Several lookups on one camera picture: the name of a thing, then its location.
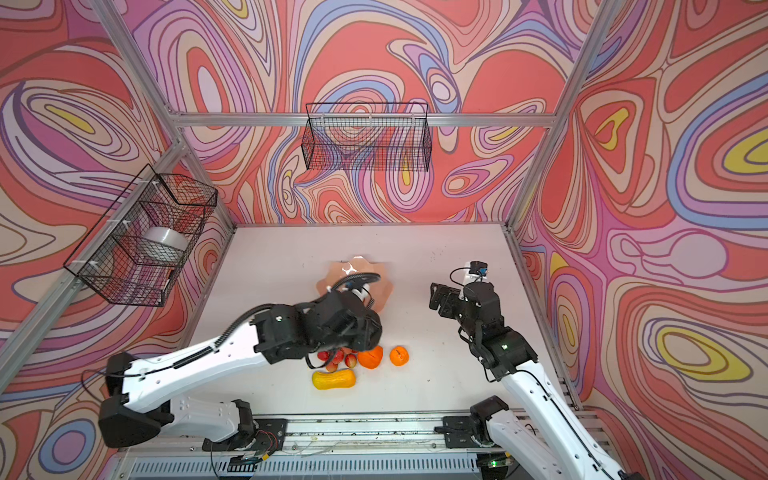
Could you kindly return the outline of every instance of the psychedelic wall pattern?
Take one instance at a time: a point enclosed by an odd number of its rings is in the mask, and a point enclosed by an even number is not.
[[[169,145],[87,0],[0,3],[0,344],[125,184]],[[85,368],[176,347],[223,248],[212,217],[163,309],[81,292],[0,396],[0,478],[97,478]],[[100,397],[103,380],[86,378]]]
[[[490,0],[120,4],[170,107],[190,112],[302,112],[311,101],[552,112],[593,7]],[[186,135],[238,223],[366,223],[505,220],[542,133],[436,128],[432,171],[401,175],[305,172],[301,130],[194,127]]]
[[[645,478],[768,478],[768,5],[628,2],[516,219],[571,378]]]
[[[532,98],[553,111],[594,10],[536,0],[116,5],[171,107],[196,112],[301,112],[357,91],[443,113]]]
[[[188,127],[236,223],[503,221],[543,128],[460,127],[423,171],[307,171],[301,128]]]

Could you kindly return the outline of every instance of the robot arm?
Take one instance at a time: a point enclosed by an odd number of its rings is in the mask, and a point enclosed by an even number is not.
[[[523,428],[496,396],[470,409],[473,437],[480,443],[500,445],[537,480],[641,478],[636,473],[626,474],[598,445],[555,392],[557,384],[547,377],[525,338],[505,326],[493,284],[483,281],[488,264],[474,261],[465,269],[468,272],[461,290],[432,284],[429,308],[458,320],[458,333],[470,353],[491,372],[492,381],[500,382],[525,408],[547,445]]]
[[[104,442],[127,447],[162,431],[205,436],[227,450],[242,448],[254,435],[247,402],[214,404],[184,393],[214,378],[285,359],[304,358],[312,367],[309,354],[319,350],[374,348],[382,327],[364,302],[366,284],[378,279],[375,273],[356,273],[312,302],[258,306],[220,336],[173,353],[149,359],[112,356],[105,373],[109,396],[99,412]]]

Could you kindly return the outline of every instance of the butternut squash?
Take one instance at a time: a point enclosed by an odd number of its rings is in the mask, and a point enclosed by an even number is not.
[[[350,369],[339,370],[334,373],[314,372],[312,384],[318,390],[348,389],[355,386],[355,373]]]

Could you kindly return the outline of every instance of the black wire basket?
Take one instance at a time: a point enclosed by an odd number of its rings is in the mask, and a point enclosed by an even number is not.
[[[116,225],[96,251],[85,261],[71,261],[98,223],[64,267],[109,303],[163,306],[217,201],[210,185],[154,173],[127,213],[109,220]]]
[[[429,171],[428,111],[422,102],[306,104],[306,169]]]

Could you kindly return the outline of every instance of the white table surface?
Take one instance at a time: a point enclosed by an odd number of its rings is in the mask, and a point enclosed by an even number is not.
[[[491,395],[520,405],[498,383],[488,383],[456,332],[458,322],[429,309],[432,282],[470,260],[488,263],[488,280],[506,324],[533,346],[556,379],[528,298],[499,225],[395,225],[370,227],[242,227],[237,230],[191,344],[220,335],[242,312],[261,303],[305,302],[332,262],[355,255],[386,263],[394,291],[380,313],[384,360],[357,366],[351,389],[319,391],[303,360],[225,376],[190,392],[211,401],[242,399],[254,415],[466,410]],[[455,278],[461,281],[462,274]],[[410,361],[395,367],[392,347]],[[318,364],[316,356],[313,361]]]

